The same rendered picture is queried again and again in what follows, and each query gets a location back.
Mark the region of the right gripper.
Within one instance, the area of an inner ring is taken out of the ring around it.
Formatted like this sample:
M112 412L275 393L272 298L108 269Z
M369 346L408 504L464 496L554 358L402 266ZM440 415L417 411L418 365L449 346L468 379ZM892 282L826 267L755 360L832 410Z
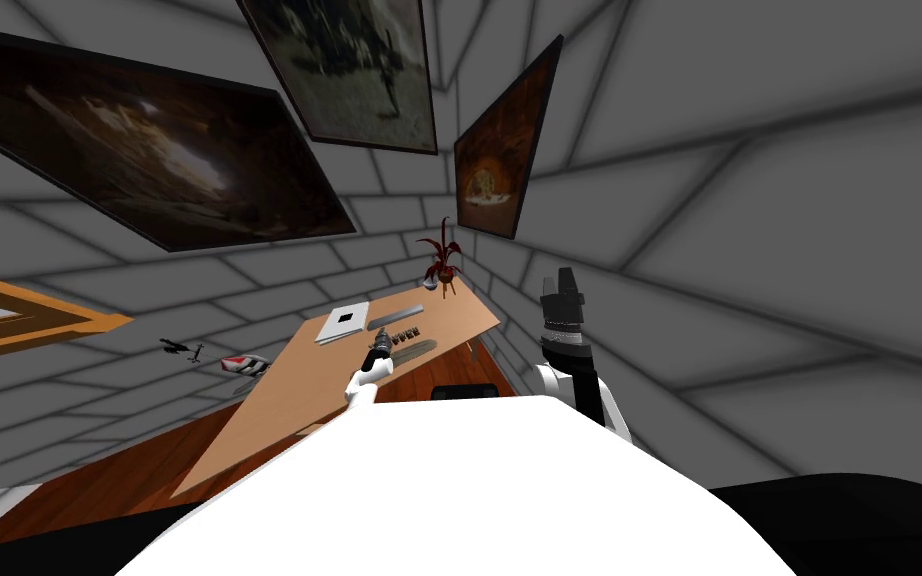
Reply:
M544 322L550 325L581 325L584 322L584 295L576 291L572 268L558 269L558 292L554 293L554 279L543 279L540 304Z

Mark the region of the grey flat bar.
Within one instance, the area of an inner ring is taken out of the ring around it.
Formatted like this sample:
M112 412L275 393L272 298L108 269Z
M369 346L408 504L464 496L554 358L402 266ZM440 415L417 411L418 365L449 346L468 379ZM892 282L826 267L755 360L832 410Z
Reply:
M396 312L393 312L393 313L390 313L384 316L380 316L380 317L377 317L371 320L367 324L366 330L374 331L377 329L381 329L387 325L404 320L405 318L409 318L417 314L420 314L423 311L424 311L424 306L422 304L417 304L417 305L410 306L407 308L402 308L402 310L399 310L399 311L396 311Z

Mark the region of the white closed laptop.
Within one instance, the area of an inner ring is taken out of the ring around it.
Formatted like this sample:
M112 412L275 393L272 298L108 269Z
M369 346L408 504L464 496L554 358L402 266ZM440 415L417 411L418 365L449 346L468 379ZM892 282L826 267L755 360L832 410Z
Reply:
M321 345L362 332L367 325L370 303L362 301L333 308L315 341Z

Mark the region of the red potted plant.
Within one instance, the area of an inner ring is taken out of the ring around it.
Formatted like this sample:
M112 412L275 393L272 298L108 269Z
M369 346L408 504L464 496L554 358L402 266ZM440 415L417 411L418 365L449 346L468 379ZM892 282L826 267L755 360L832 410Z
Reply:
M427 243L434 248L435 254L433 262L428 266L424 273L422 285L429 291L433 291L438 286L441 288L442 297L445 299L448 293L456 294L453 287L453 280L462 270L459 266L453 265L449 259L454 254L461 254L459 245L447 241L446 223L448 217L444 217L439 225L439 241L432 238L422 238L418 243Z

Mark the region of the light brown wooden desk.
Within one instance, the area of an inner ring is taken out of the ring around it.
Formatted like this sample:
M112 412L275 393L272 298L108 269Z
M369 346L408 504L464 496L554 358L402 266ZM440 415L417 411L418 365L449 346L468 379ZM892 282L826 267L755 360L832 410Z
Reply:
M445 293L416 287L375 299L369 304L367 318L374 320L416 305L423 307L422 313L387 325L388 333L416 327L421 339L432 339L437 345L395 368L390 376L378 381L380 387L456 348L473 351L479 336L499 324L490 308L460 278L454 279ZM362 330L320 345L316 338L325 321L319 317L301 325L271 369L183 477L175 495L209 481L345 407L345 386L361 367L375 335Z

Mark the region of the brown orange framed picture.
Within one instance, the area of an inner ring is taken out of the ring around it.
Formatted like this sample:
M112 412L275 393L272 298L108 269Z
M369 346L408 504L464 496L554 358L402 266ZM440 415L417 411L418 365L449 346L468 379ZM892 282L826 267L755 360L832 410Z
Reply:
M556 36L455 141L460 227L515 238L564 41Z

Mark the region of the red white toy helicopter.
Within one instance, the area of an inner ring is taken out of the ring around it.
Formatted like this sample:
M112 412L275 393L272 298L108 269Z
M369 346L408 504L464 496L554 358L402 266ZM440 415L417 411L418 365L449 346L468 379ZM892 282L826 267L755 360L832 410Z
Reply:
M195 347L190 347L186 344L174 342L165 338L160 338L159 342L163 344L163 351L167 354L176 356L186 355L187 360L193 364L202 363L202 358L205 358L206 360L217 362L220 369L224 372L249 378L248 382L234 390L231 394L232 397L241 396L250 392L255 386L255 381L264 376L272 366L270 360L252 354L241 354L223 358L204 354L204 345L201 343L197 344Z

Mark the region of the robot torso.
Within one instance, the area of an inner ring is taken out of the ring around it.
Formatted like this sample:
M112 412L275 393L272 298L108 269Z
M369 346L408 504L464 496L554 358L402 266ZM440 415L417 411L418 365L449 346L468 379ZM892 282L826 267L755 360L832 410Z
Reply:
M795 576L708 490L545 396L347 410L117 576Z

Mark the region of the grey framed picture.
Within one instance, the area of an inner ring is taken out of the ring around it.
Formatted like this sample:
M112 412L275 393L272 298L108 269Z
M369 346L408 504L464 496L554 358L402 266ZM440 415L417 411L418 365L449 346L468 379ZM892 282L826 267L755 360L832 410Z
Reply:
M422 0L236 0L309 137L437 152Z

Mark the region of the large dark cave picture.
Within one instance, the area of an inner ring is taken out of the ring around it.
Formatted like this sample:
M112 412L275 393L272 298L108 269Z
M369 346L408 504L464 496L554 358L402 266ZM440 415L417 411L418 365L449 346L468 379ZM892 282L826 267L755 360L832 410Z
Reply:
M0 33L0 153L169 252L355 232L272 89Z

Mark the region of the orange framed window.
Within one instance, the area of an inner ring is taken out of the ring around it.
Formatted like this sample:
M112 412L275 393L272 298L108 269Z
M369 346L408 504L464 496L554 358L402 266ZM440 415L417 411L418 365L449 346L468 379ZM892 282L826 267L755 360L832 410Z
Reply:
M0 355L107 333L131 321L0 281Z

